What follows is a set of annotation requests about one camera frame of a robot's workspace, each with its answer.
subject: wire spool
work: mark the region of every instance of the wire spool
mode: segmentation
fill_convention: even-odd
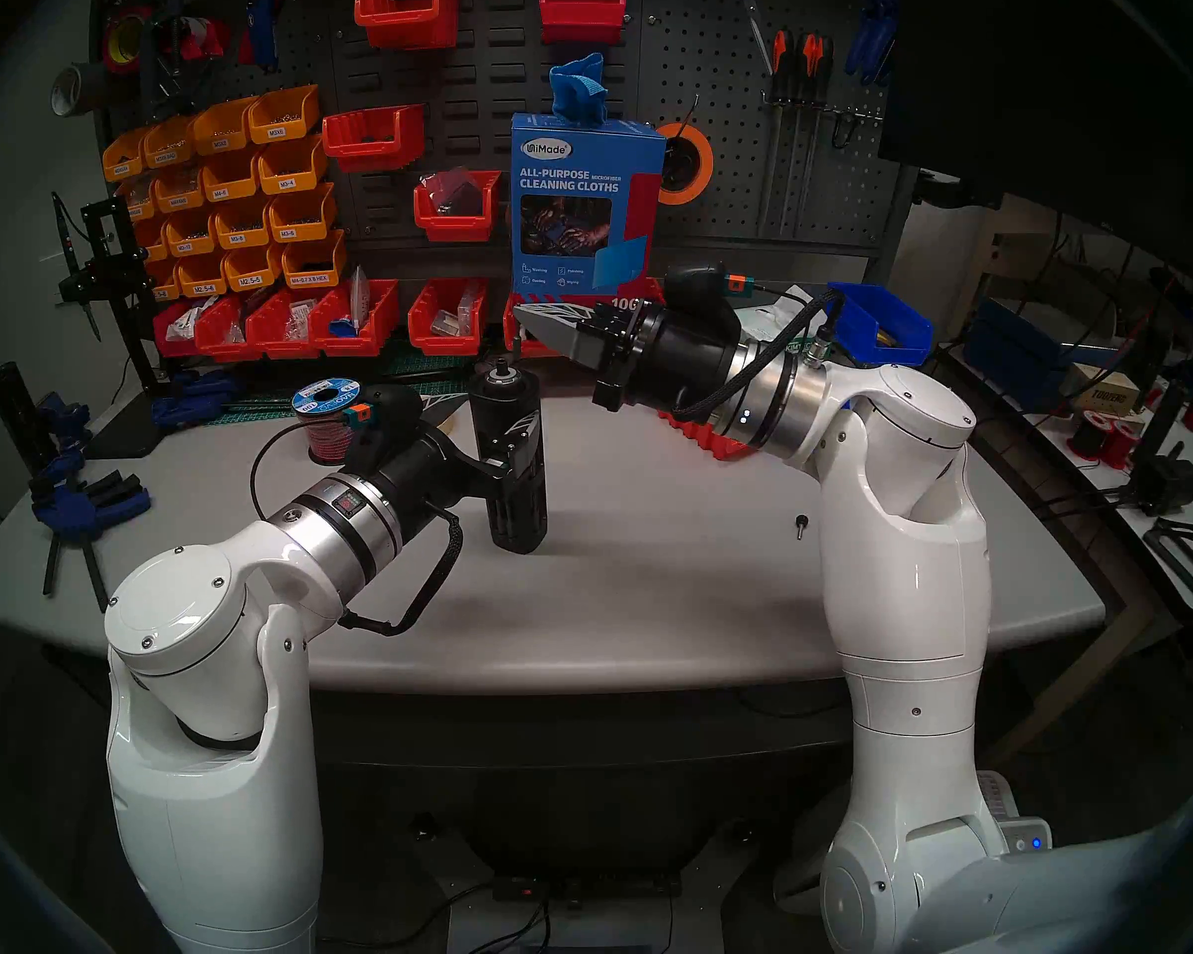
[[[1127,458],[1136,450],[1136,444],[1139,444],[1139,434],[1136,434],[1121,420],[1114,420],[1113,433],[1104,446],[1100,460],[1108,464],[1111,469],[1120,472],[1124,467],[1127,467]]]
[[[711,181],[715,171],[715,157],[707,137],[694,125],[669,122],[659,125],[657,134],[668,142],[667,153],[662,157],[662,188],[659,188],[659,204],[685,205],[701,194]]]
[[[291,408],[305,423],[309,459],[314,464],[345,463],[353,432],[340,411],[354,404],[361,390],[352,379],[323,379],[307,385],[291,398]],[[340,422],[322,422],[328,420]]]
[[[1113,421],[1104,414],[1096,414],[1093,409],[1084,409],[1082,414],[1082,421],[1074,432],[1074,436],[1064,444],[1082,460],[1096,460],[1104,452],[1109,435],[1113,434]]]

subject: blue microfiber cloth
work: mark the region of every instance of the blue microfiber cloth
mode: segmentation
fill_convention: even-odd
[[[606,87],[600,82],[606,60],[589,54],[581,61],[560,63],[549,70],[551,113],[576,125],[600,125],[606,120]]]

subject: black cylindrical bottle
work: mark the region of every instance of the black cylindrical bottle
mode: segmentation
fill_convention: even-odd
[[[543,543],[549,531],[549,500],[543,481],[543,415],[539,409],[539,380],[503,359],[489,372],[468,384],[468,404],[474,411],[477,454],[483,461],[514,467],[515,445],[531,423],[540,425],[533,457],[520,476],[499,498],[486,500],[492,521],[492,539],[497,547],[528,553]]]

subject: scissors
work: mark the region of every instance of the scissors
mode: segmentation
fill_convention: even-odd
[[[747,7],[747,19],[752,24],[752,33],[755,35],[755,45],[760,48],[760,57],[765,58],[765,70],[773,75],[773,61],[768,57],[768,48],[765,45],[765,20],[761,19],[760,7],[755,0],[742,0]]]

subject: blue box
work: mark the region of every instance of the blue box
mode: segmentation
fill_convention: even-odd
[[[638,122],[513,116],[513,291],[526,303],[647,296],[666,150]]]

